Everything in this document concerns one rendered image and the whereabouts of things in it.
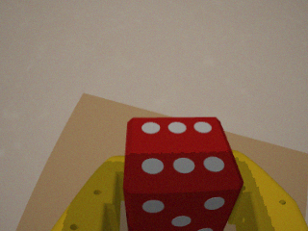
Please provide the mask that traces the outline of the tan square mat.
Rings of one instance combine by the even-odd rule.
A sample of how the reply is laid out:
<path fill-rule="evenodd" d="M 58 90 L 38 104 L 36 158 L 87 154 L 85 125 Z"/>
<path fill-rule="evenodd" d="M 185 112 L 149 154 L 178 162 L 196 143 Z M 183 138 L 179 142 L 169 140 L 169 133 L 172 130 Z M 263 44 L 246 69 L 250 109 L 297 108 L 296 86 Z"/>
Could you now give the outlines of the tan square mat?
<path fill-rule="evenodd" d="M 104 161 L 125 155 L 133 117 L 173 117 L 83 93 L 59 136 L 15 231 L 51 231 Z M 242 152 L 277 182 L 306 218 L 308 153 L 226 132 Z"/>

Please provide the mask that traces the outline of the red die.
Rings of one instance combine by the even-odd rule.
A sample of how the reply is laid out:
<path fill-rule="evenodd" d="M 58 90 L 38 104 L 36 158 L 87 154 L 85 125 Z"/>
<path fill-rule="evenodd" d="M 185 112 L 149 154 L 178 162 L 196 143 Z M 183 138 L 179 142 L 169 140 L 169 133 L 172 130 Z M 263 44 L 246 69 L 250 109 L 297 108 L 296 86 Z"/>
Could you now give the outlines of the red die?
<path fill-rule="evenodd" d="M 216 117 L 133 117 L 123 193 L 128 231 L 223 231 L 244 180 Z"/>

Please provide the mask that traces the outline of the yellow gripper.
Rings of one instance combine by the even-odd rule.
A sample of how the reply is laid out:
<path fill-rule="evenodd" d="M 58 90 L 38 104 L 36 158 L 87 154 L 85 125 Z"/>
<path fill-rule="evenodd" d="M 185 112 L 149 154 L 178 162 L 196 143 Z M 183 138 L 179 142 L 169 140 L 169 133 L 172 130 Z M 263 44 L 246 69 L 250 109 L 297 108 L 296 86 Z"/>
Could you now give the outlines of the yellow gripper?
<path fill-rule="evenodd" d="M 296 202 L 261 167 L 232 150 L 243 187 L 228 219 L 236 231 L 308 231 Z M 119 231 L 125 156 L 106 160 L 51 231 Z"/>

